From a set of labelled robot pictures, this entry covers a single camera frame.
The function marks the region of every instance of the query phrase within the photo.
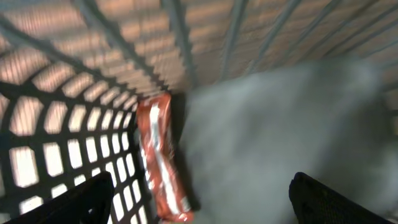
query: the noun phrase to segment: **gray fabric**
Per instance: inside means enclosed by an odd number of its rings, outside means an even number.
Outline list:
[[[395,208],[397,147],[378,76],[339,58],[192,93],[180,145],[201,203],[195,223],[295,223],[298,171],[378,214]]]

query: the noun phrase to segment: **red object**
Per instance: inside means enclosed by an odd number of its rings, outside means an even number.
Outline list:
[[[158,216],[170,222],[190,222],[193,212],[173,164],[168,94],[139,103],[137,124],[148,186],[155,197]]]

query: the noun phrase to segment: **red wrapper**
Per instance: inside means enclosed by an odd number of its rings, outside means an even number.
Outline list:
[[[173,164],[170,100],[170,95],[163,94],[139,103],[136,118],[141,155],[158,216],[169,222],[190,222],[193,212]]]

